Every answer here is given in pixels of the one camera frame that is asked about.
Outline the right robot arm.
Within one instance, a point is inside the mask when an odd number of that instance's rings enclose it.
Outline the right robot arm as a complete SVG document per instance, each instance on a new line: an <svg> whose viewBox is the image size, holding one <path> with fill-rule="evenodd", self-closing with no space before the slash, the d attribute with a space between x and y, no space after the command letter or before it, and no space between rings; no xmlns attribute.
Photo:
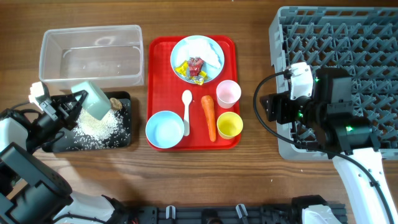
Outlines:
<svg viewBox="0 0 398 224"><path fill-rule="evenodd" d="M290 90L253 96L268 121L298 121L314 130L318 145L337 170L357 223L397 223L397 210L382 165L380 142L370 120L353 115L351 75L343 68L296 65L280 73Z"/></svg>

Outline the white napkin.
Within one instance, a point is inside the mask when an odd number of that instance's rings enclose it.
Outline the white napkin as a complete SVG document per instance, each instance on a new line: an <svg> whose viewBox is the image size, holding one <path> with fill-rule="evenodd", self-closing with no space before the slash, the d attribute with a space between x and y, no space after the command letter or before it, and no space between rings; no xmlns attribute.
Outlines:
<svg viewBox="0 0 398 224"><path fill-rule="evenodd" d="M224 54L218 43L205 36L190 36L181 40L174 49L174 65L180 65L189 58L200 58L209 66L221 69Z"/></svg>

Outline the yellow snack wrapper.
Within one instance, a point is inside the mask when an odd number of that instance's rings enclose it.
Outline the yellow snack wrapper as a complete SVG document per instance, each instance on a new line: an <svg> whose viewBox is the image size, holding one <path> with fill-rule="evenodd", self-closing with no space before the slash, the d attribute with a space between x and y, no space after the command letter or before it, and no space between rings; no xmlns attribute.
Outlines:
<svg viewBox="0 0 398 224"><path fill-rule="evenodd" d="M176 67L174 70L177 72L178 75L182 76L183 79L189 83L202 85L208 79L207 73L204 72L202 69L198 76L190 76L187 60L184 61L179 67Z"/></svg>

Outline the green bowl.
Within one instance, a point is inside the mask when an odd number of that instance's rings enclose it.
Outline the green bowl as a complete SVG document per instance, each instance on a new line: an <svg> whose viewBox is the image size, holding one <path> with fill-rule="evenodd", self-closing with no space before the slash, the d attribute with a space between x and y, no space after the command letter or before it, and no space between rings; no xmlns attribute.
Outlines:
<svg viewBox="0 0 398 224"><path fill-rule="evenodd" d="M82 107L95 119L102 120L111 109L111 103L100 87L91 81L85 81L71 87L72 93L85 90L88 96Z"/></svg>

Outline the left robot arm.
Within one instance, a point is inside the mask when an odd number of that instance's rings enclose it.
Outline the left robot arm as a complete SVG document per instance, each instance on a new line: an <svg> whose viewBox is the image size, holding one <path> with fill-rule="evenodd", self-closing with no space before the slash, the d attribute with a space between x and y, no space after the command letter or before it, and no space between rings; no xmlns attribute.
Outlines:
<svg viewBox="0 0 398 224"><path fill-rule="evenodd" d="M74 192L69 183L34 157L73 129L86 90L64 96L34 96L43 112L30 122L31 109L1 112L1 223L127 223L129 212L115 198Z"/></svg>

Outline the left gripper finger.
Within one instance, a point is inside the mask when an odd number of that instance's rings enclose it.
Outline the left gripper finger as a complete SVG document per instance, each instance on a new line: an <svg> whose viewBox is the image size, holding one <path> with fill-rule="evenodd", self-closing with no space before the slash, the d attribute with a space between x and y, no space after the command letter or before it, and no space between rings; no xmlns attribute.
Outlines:
<svg viewBox="0 0 398 224"><path fill-rule="evenodd" d="M73 94L69 95L56 95L51 97L51 105L59 106L59 105L68 105L69 103L75 101L75 97Z"/></svg>
<svg viewBox="0 0 398 224"><path fill-rule="evenodd" d="M78 97L78 100L77 100L76 104L74 105L74 107L72 108L70 116L78 117L78 115L80 114L80 111L83 107L83 103L87 96L88 96L88 92L86 90L80 90L76 93L72 93L72 98L76 99L76 97Z"/></svg>

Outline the red snack wrapper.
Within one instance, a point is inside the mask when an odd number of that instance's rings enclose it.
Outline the red snack wrapper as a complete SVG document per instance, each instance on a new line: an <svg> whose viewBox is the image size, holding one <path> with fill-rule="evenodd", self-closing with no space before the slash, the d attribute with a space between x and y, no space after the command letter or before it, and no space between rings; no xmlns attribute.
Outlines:
<svg viewBox="0 0 398 224"><path fill-rule="evenodd" d="M205 61L202 60L200 57L190 57L187 63L190 76L198 76Z"/></svg>

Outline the white rice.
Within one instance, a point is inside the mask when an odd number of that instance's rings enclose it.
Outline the white rice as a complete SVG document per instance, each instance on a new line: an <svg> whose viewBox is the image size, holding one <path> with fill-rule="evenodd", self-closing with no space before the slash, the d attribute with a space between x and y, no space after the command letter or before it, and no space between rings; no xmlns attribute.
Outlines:
<svg viewBox="0 0 398 224"><path fill-rule="evenodd" d="M82 109L76 122L77 126L72 129L75 136L84 143L94 142L94 147L97 148L108 146L112 138L127 134L123 127L123 117L115 110L109 110L101 120L98 120L87 110Z"/></svg>

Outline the brown food lump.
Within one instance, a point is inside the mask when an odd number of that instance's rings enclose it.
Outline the brown food lump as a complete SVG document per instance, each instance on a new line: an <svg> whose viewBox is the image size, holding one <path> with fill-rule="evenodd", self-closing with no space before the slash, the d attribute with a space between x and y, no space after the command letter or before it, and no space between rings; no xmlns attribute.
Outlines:
<svg viewBox="0 0 398 224"><path fill-rule="evenodd" d="M111 103L112 110L119 111L123 108L123 104L116 98L110 98L109 102Z"/></svg>

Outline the light blue bowl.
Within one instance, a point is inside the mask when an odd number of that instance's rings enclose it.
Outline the light blue bowl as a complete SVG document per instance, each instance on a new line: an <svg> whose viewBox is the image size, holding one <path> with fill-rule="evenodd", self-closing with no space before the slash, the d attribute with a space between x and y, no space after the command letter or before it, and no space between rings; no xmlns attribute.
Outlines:
<svg viewBox="0 0 398 224"><path fill-rule="evenodd" d="M153 114L146 123L147 140L159 149L176 146L184 137L182 118L173 111L160 111Z"/></svg>

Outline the orange carrot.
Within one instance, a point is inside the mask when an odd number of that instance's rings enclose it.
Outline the orange carrot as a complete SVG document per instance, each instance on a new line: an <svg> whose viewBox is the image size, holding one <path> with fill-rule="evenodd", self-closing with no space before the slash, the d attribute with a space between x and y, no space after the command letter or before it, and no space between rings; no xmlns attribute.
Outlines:
<svg viewBox="0 0 398 224"><path fill-rule="evenodd" d="M205 95L201 98L201 105L206 117L206 123L208 125L209 138L211 142L216 141L216 121L215 121L215 109L214 101L210 95Z"/></svg>

